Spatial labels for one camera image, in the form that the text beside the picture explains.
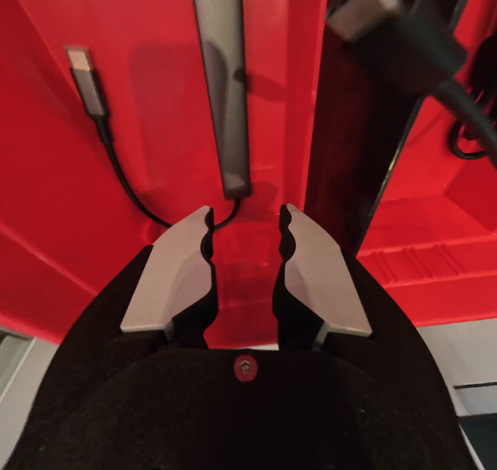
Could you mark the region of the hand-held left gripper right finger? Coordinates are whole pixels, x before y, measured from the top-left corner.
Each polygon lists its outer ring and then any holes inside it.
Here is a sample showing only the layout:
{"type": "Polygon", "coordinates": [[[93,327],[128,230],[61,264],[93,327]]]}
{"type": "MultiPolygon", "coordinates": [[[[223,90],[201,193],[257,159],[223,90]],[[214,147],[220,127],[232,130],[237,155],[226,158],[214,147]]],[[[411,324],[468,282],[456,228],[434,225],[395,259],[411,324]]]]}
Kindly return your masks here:
{"type": "Polygon", "coordinates": [[[281,265],[273,289],[278,336],[330,332],[369,337],[372,328],[339,244],[292,204],[279,213],[281,265]]]}

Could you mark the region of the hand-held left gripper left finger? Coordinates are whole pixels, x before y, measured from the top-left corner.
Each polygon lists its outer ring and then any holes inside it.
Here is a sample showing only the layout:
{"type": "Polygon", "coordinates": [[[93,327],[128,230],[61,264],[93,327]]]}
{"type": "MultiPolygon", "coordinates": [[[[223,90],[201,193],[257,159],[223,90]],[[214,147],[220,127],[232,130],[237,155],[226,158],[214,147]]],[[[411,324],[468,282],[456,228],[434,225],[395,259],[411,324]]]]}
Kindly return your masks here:
{"type": "Polygon", "coordinates": [[[166,330],[180,313],[215,290],[209,249],[213,214],[210,206],[202,206],[153,243],[121,321],[122,332],[166,330]]]}

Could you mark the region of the red plastic bin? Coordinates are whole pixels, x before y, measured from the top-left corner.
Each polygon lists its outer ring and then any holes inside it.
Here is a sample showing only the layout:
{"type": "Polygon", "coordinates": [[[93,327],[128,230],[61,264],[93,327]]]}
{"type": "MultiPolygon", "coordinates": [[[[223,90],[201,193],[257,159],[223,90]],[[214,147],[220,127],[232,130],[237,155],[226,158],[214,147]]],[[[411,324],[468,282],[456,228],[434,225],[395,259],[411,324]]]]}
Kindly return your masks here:
{"type": "MultiPolygon", "coordinates": [[[[213,347],[276,342],[282,204],[305,211],[333,0],[243,0],[252,194],[214,236],[213,347]]],[[[142,202],[175,223],[223,198],[193,0],[1,0],[1,325],[59,343],[164,231],[122,189],[65,55],[88,47],[115,147],[142,202]]],[[[416,326],[496,318],[496,171],[448,200],[488,232],[469,243],[358,253],[416,326]]]]}

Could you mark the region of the grey usb hub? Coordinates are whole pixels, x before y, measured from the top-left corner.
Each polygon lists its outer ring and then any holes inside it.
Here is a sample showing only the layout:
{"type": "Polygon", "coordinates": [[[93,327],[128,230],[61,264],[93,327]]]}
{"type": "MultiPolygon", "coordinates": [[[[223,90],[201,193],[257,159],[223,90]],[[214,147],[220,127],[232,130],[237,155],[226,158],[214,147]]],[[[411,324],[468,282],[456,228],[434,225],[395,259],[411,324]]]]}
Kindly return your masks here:
{"type": "MultiPolygon", "coordinates": [[[[223,195],[226,200],[233,200],[229,216],[214,225],[214,230],[219,230],[235,218],[241,200],[251,194],[244,8],[243,0],[193,0],[193,3],[223,195]]],[[[89,50],[67,45],[65,53],[85,113],[96,127],[122,188],[146,217],[170,228],[170,223],[140,201],[119,163],[109,124],[109,106],[89,50]]]]}

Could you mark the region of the black divider panel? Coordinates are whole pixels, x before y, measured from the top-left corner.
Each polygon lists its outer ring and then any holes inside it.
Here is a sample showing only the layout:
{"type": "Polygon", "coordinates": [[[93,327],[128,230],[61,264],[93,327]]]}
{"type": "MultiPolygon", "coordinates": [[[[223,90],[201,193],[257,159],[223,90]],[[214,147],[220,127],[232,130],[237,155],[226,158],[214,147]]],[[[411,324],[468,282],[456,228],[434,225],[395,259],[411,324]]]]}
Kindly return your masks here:
{"type": "Polygon", "coordinates": [[[446,191],[472,174],[484,191],[487,158],[463,161],[445,143],[451,117],[436,100],[404,95],[365,69],[325,25],[305,212],[362,255],[469,243],[488,232],[446,191]]]}

